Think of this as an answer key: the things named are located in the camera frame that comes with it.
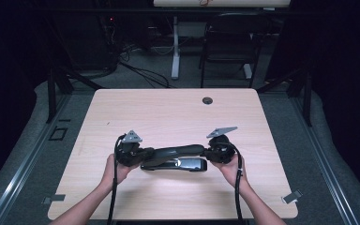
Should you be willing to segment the tall white desk leg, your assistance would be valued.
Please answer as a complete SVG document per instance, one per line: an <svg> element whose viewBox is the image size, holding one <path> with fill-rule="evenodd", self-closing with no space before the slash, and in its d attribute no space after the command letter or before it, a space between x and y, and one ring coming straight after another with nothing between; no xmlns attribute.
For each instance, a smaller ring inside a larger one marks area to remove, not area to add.
<svg viewBox="0 0 360 225"><path fill-rule="evenodd" d="M178 21L177 18L173 18L173 57L172 57L172 74L171 78L177 80L179 78L180 68L180 53L179 53L179 36L178 36Z"/></svg>

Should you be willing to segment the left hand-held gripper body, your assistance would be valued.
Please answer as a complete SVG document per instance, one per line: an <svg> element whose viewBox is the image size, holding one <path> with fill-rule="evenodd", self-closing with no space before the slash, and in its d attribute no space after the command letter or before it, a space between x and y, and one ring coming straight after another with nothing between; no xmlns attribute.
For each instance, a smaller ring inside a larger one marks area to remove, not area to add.
<svg viewBox="0 0 360 225"><path fill-rule="evenodd" d="M115 145L116 160L127 167L139 164L140 158L143 158L143 150L140 148L142 140L134 130L120 136Z"/></svg>

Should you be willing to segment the grey tape piece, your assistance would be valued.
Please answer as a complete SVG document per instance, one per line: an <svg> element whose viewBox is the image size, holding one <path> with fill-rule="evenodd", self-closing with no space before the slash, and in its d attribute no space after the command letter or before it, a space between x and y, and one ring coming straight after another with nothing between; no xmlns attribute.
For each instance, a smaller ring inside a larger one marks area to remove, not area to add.
<svg viewBox="0 0 360 225"><path fill-rule="evenodd" d="M42 204L51 204L52 202L62 202L66 198L65 194L54 194L50 197L44 197Z"/></svg>
<svg viewBox="0 0 360 225"><path fill-rule="evenodd" d="M296 191L284 196L281 198L281 200L286 203L296 203L298 201L299 198L301 198L303 196L303 193L297 189Z"/></svg>

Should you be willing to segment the black stapler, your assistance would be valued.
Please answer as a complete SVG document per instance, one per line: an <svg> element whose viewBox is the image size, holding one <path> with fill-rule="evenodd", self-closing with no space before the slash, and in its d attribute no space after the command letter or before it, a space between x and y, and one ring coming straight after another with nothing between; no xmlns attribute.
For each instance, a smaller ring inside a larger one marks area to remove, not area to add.
<svg viewBox="0 0 360 225"><path fill-rule="evenodd" d="M141 169L145 171L178 170L206 172L207 162L201 158L204 147L200 144L159 148L145 159Z"/></svg>

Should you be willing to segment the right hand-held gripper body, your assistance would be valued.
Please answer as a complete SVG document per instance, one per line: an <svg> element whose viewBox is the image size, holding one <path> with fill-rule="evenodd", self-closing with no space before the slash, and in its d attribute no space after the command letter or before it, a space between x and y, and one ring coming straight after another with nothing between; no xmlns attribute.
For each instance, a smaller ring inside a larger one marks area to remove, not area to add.
<svg viewBox="0 0 360 225"><path fill-rule="evenodd" d="M215 162L227 164L232 160L235 147L226 136L226 133L234 130L236 130L236 127L219 127L206 136L209 140L209 147L213 151L209 156L214 157Z"/></svg>

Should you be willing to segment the black metal frame stand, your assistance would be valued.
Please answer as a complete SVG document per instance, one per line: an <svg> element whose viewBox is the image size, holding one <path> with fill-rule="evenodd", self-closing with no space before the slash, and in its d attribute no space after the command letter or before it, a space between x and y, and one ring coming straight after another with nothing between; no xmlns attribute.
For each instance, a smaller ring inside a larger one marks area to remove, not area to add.
<svg viewBox="0 0 360 225"><path fill-rule="evenodd" d="M59 88L59 90L65 95L71 95L74 91L74 87L69 81L70 78L75 79L94 90L102 89L101 85L92 82L69 67L53 65L50 69L47 80L49 104L49 115L47 123L51 123L57 114L56 88Z"/></svg>
<svg viewBox="0 0 360 225"><path fill-rule="evenodd" d="M298 68L286 75L274 79L269 84L266 84L257 89L259 94L265 93L268 90L280 85L281 83L291 80L291 84L287 89L289 98L297 98L301 91L303 94L302 117L309 127L312 126L310 119L311 97L312 97L312 76L306 68Z"/></svg>

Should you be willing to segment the black chair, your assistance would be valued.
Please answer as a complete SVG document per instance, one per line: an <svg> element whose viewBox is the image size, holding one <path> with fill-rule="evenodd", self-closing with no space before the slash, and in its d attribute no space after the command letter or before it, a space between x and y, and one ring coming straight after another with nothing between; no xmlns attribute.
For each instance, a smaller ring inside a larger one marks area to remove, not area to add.
<svg viewBox="0 0 360 225"><path fill-rule="evenodd" d="M249 87L254 83L263 39L271 28L271 21L259 14L221 13L212 17L203 33L201 87L204 87L205 64L252 65Z"/></svg>

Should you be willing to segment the grey metal floor rail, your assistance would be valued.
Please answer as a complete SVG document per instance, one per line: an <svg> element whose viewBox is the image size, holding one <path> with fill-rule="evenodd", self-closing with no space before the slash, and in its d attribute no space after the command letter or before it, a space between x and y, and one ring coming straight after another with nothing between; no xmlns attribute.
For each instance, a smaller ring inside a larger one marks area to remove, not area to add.
<svg viewBox="0 0 360 225"><path fill-rule="evenodd" d="M6 162L0 170L0 225L32 173L40 154L54 131L58 116L68 105L70 95L63 95L54 104L56 113L48 119L48 99L37 98L37 105Z"/></svg>
<svg viewBox="0 0 360 225"><path fill-rule="evenodd" d="M302 105L300 101L297 98L291 97L290 102L294 110L297 112L297 118L303 130L306 132L310 144L312 145L312 154L318 164L321 175L328 187L332 199L334 200L343 223L345 225L360 225L354 211L350 206L349 201L346 198L343 188L341 187L331 165L329 164L326 154L323 151L323 147L315 133L314 127L310 127L302 115Z"/></svg>

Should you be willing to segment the person's left hand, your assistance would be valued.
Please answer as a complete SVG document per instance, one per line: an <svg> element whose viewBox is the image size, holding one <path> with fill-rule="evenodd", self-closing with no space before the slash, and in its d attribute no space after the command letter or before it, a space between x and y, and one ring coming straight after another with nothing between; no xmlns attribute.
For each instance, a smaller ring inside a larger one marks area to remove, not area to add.
<svg viewBox="0 0 360 225"><path fill-rule="evenodd" d="M118 184L123 182L128 174L137 168L137 165L127 167L122 164L115 164L116 159L113 154L110 154L107 158L104 173L102 175L99 185L107 190L111 191L113 189L113 181L116 181Z"/></svg>

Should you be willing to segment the person's right hand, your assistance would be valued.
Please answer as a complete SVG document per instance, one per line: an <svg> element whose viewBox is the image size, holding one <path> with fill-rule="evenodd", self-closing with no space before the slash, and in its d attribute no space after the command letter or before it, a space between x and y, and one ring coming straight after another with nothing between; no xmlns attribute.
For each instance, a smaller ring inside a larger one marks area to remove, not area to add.
<svg viewBox="0 0 360 225"><path fill-rule="evenodd" d="M219 169L219 171L223 174L225 180L232 187L235 187L236 175L239 172L239 169L242 169L241 177L239 179L239 187L241 189L245 189L246 187L249 186L247 175L246 175L246 169L244 168L244 166L245 166L244 160L241 159L241 165L238 165L238 155L237 154L235 154L232 157L232 160L227 164L213 162L213 165Z"/></svg>

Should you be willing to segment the grey box under desk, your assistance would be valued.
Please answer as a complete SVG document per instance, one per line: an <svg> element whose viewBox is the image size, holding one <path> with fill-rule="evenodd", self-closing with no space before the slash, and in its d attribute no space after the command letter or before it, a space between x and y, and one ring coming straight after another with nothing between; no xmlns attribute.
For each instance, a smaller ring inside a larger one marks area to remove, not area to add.
<svg viewBox="0 0 360 225"><path fill-rule="evenodd" d="M183 38L201 38L204 36L205 22L180 22L177 33Z"/></svg>

